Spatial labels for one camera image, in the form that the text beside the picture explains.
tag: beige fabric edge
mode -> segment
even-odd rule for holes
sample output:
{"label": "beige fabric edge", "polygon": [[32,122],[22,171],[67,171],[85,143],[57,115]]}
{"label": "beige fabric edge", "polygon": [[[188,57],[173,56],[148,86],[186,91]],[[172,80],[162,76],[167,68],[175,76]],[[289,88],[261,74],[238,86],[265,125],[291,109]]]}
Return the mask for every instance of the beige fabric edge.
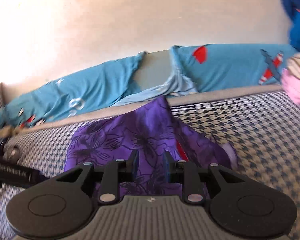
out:
{"label": "beige fabric edge", "polygon": [[[211,102],[211,101],[217,101],[222,99],[247,96],[252,94],[272,92],[281,89],[282,87],[280,85],[251,86],[251,87],[244,87],[244,88],[218,90],[218,91],[205,92],[205,93],[196,93],[187,96],[168,98],[167,100],[170,106],[183,106],[183,105],[189,105],[195,103]],[[117,116],[120,114],[125,114],[130,111],[136,110],[137,108],[149,102],[150,101],[138,102],[138,103],[132,103],[125,106],[110,106],[90,113],[69,117],[60,121],[43,123],[40,126],[34,126],[29,129],[21,130],[20,133],[28,133],[36,130],[43,130],[43,129],[60,127],[60,126],[69,125],[78,122]]]}

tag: light blue fabric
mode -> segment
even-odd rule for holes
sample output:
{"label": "light blue fabric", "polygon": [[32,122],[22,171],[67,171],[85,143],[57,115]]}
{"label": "light blue fabric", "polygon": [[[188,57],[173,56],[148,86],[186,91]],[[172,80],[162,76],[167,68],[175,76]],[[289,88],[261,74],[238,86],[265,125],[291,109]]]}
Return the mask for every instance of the light blue fabric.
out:
{"label": "light blue fabric", "polygon": [[[297,52],[289,44],[209,44],[206,45],[207,59],[200,64],[193,56],[198,48],[171,48],[174,61],[182,74],[195,83],[198,92],[258,85],[265,70],[269,68],[262,49],[271,59],[279,52],[283,53],[279,73],[286,66],[286,60]],[[276,82],[276,79],[270,78],[265,84]]]}
{"label": "light blue fabric", "polygon": [[130,103],[152,100],[160,95],[184,96],[197,93],[191,79],[181,73],[178,64],[173,60],[171,63],[172,71],[164,84],[143,90],[137,94],[129,95],[115,103],[114,106],[123,106]]}
{"label": "light blue fabric", "polygon": [[144,54],[108,61],[23,94],[0,110],[0,126],[4,122],[19,126],[35,114],[26,124],[30,127],[41,119],[52,122],[113,105],[126,94]]}

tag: silver screw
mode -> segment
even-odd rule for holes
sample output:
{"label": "silver screw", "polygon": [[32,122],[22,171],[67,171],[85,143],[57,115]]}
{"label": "silver screw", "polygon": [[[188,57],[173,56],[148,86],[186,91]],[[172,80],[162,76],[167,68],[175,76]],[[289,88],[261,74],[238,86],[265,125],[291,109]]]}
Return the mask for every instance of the silver screw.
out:
{"label": "silver screw", "polygon": [[200,194],[191,194],[188,196],[188,200],[191,202],[199,202],[203,200],[203,196],[201,196]]}
{"label": "silver screw", "polygon": [[102,194],[99,199],[103,202],[110,202],[115,200],[115,195],[106,193],[106,194]]}

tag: purple floral cloth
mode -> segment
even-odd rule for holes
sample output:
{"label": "purple floral cloth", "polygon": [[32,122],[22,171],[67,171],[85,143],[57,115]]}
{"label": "purple floral cloth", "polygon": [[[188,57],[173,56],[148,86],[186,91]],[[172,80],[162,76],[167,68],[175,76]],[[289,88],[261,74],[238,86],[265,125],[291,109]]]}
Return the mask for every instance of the purple floral cloth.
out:
{"label": "purple floral cloth", "polygon": [[165,97],[160,97],[135,111],[80,127],[71,139],[65,171],[82,162],[99,166],[128,159],[137,149],[137,177],[120,184],[120,195],[181,195],[182,185],[165,182],[162,156],[167,150],[175,160],[182,159],[177,142],[198,167],[219,163],[231,168],[226,151],[174,117]]}

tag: teal fabric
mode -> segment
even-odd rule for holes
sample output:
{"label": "teal fabric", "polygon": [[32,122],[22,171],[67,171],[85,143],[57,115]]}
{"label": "teal fabric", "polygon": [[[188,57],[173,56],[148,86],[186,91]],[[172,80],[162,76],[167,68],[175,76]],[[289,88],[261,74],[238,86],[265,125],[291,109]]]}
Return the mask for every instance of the teal fabric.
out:
{"label": "teal fabric", "polygon": [[[271,59],[283,53],[283,62],[278,68],[281,73],[286,60],[297,51],[289,44],[208,44],[203,63],[193,56],[200,46],[173,46],[171,55],[183,75],[189,77],[198,92],[258,85],[265,70],[269,68],[261,50]],[[270,78],[265,84],[276,83]]]}
{"label": "teal fabric", "polygon": [[41,119],[52,122],[113,105],[129,94],[127,89],[144,54],[81,70],[15,98],[0,110],[0,127],[4,123],[19,126],[35,115],[26,123],[30,127]]}

